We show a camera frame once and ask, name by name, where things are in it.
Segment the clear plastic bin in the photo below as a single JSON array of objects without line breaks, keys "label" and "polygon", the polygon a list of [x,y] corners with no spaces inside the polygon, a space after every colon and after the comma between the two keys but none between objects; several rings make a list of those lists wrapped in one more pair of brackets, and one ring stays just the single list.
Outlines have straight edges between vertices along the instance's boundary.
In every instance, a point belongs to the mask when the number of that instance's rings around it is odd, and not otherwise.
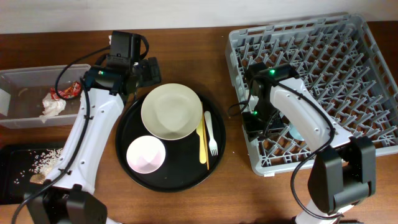
[{"label": "clear plastic bin", "polygon": [[18,68],[1,71],[1,89],[11,95],[7,116],[1,114],[1,126],[9,129],[43,128],[73,124],[80,100],[67,102],[57,116],[40,117],[44,110],[42,100],[54,87],[63,65]]}]

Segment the spilled rice grains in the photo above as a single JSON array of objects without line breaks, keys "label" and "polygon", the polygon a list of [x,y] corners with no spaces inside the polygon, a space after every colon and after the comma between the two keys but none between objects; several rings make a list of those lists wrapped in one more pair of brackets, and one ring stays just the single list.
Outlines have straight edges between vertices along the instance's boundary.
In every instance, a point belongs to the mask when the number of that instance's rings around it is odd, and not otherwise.
[{"label": "spilled rice grains", "polygon": [[23,162],[26,162],[27,168],[22,168],[13,183],[21,184],[23,180],[28,180],[30,183],[30,178],[39,173],[46,177],[57,163],[62,151],[62,148],[52,148],[28,149],[19,152],[17,158],[22,159],[22,161],[17,162],[17,165],[21,166]]}]

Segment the brown cookie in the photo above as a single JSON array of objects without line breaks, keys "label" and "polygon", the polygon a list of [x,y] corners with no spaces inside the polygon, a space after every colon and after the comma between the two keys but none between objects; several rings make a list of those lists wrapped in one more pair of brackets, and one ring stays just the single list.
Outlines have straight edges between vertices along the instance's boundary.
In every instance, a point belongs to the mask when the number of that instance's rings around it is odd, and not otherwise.
[{"label": "brown cookie", "polygon": [[44,182],[45,182],[45,176],[41,173],[34,174],[30,178],[30,183],[33,183],[33,184],[43,184]]}]

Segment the light blue cup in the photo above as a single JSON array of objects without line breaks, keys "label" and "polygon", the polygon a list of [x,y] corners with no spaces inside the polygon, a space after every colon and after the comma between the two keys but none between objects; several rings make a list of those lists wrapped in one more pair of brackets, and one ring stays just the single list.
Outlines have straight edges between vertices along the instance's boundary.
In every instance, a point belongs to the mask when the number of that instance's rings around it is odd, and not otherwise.
[{"label": "light blue cup", "polygon": [[301,134],[299,133],[298,129],[292,124],[289,123],[289,134],[298,141],[303,141],[304,138],[301,136]]}]

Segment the grey dishwasher rack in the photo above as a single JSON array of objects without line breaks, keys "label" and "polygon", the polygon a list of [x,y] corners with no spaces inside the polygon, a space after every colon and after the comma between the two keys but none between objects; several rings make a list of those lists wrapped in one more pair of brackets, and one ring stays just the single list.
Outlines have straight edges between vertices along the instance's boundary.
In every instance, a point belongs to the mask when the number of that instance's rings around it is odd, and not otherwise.
[{"label": "grey dishwasher rack", "polygon": [[[323,109],[355,137],[367,136],[377,156],[397,152],[397,84],[377,43],[359,15],[322,17],[229,33],[226,59],[238,97],[238,111],[248,100],[244,73],[262,62],[269,68],[291,65]],[[285,128],[263,141],[249,142],[253,172],[270,176],[290,172],[311,151]]]}]

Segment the wooden chopstick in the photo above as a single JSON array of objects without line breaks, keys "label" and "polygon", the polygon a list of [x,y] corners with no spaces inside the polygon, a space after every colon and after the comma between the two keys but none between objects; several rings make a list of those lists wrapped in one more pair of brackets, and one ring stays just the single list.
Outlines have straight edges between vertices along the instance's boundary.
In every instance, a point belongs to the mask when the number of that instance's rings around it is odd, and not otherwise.
[{"label": "wooden chopstick", "polygon": [[210,160],[209,160],[209,155],[208,155],[208,142],[207,142],[207,135],[206,135],[206,126],[205,126],[205,117],[204,117],[204,112],[205,110],[203,109],[203,102],[201,102],[202,105],[202,130],[203,130],[203,141],[205,145],[205,155],[206,155],[206,168],[207,170],[210,169]]}]

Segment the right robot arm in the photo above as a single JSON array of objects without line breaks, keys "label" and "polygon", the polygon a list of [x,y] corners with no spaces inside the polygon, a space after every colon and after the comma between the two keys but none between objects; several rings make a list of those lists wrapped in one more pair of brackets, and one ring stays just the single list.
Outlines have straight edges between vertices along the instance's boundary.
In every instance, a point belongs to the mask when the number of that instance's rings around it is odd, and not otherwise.
[{"label": "right robot arm", "polygon": [[250,139],[271,136],[273,121],[283,114],[296,128],[311,153],[308,205],[293,223],[338,223],[343,214],[376,191],[376,148],[367,137],[355,137],[341,127],[313,98],[291,65],[248,66],[244,73],[249,97],[258,101],[241,110]]}]

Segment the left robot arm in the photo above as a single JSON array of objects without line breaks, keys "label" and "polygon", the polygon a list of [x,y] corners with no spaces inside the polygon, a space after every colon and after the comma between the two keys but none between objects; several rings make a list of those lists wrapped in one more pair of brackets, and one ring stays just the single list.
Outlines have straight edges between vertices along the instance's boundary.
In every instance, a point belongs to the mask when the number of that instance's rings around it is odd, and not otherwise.
[{"label": "left robot arm", "polygon": [[161,80],[154,57],[95,65],[81,77],[81,109],[60,158],[21,203],[34,223],[113,222],[106,205],[94,196],[101,156],[129,94]]}]

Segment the small pink bowl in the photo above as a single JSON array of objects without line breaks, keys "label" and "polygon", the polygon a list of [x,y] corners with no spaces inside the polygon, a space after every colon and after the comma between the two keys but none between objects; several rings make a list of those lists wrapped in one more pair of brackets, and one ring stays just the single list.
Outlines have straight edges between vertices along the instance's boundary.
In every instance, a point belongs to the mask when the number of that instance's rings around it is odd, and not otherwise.
[{"label": "small pink bowl", "polygon": [[133,171],[150,174],[162,166],[165,156],[165,146],[161,140],[154,136],[141,136],[130,143],[126,160]]}]

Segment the round black tray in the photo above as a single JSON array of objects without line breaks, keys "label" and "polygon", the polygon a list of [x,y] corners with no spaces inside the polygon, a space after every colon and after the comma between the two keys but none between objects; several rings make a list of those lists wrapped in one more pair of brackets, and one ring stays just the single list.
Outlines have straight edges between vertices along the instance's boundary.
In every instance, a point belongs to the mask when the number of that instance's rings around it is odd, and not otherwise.
[{"label": "round black tray", "polygon": [[165,161],[156,171],[140,174],[127,163],[127,149],[133,140],[148,136],[150,132],[141,120],[141,107],[146,96],[138,98],[122,115],[115,137],[115,148],[118,161],[124,171],[139,185],[157,192],[179,192],[192,188],[203,182],[221,162],[226,145],[226,130],[218,107],[209,97],[199,94],[203,108],[211,113],[213,136],[218,145],[218,154],[210,156],[210,167],[199,161],[198,134],[176,140],[163,140]]}]

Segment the white plastic fork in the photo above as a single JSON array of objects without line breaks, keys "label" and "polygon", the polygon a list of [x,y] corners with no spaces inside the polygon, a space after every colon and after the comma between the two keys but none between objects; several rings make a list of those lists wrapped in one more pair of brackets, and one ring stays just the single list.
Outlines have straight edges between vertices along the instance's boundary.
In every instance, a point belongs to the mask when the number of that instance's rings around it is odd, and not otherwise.
[{"label": "white plastic fork", "polygon": [[213,134],[213,124],[212,124],[211,113],[209,111],[205,111],[204,117],[205,117],[205,123],[206,123],[206,127],[208,130],[208,134],[210,137],[209,147],[210,147],[211,155],[217,156],[218,155],[218,145],[217,145],[217,142],[216,142],[216,140],[214,138],[214,134]]}]

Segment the white tissue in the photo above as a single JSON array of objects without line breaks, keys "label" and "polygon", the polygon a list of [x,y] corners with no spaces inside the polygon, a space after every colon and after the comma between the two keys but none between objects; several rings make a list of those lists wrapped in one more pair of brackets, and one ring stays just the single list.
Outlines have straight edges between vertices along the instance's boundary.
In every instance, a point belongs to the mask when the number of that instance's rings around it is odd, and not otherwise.
[{"label": "white tissue", "polygon": [[67,102],[62,99],[54,100],[51,94],[48,93],[42,100],[42,105],[44,110],[40,117],[53,117],[59,115],[65,109]]}]

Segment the black rectangular bin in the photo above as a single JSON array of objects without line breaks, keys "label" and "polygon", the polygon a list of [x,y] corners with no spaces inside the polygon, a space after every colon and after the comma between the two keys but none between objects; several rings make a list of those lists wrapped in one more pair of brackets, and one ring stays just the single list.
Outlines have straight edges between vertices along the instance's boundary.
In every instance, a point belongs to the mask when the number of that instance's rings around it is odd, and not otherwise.
[{"label": "black rectangular bin", "polygon": [[14,184],[14,179],[18,176],[22,168],[27,168],[27,163],[17,165],[22,159],[17,158],[17,154],[28,149],[52,149],[62,148],[64,142],[42,142],[36,144],[11,144],[1,148],[1,204],[18,204],[24,199],[25,191],[29,189],[28,180],[23,180],[21,184]]}]

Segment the large beige plate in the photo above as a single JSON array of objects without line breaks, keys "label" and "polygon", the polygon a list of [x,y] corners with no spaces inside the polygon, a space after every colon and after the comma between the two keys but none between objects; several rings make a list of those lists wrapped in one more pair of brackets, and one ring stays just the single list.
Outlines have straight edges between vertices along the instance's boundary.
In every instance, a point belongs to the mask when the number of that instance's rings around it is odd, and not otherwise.
[{"label": "large beige plate", "polygon": [[154,88],[141,106],[144,127],[152,135],[169,141],[183,139],[196,130],[202,112],[199,96],[178,83]]}]

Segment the red snack wrapper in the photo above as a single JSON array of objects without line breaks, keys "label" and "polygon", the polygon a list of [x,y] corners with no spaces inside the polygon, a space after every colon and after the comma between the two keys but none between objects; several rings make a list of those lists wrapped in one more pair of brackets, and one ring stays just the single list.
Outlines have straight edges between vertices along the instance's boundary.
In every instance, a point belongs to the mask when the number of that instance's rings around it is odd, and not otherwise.
[{"label": "red snack wrapper", "polygon": [[[81,84],[80,82],[73,82],[67,89],[59,90],[58,94],[64,99],[74,99],[81,94]],[[60,98],[56,94],[55,88],[50,89],[50,96],[53,100],[59,100]]]}]

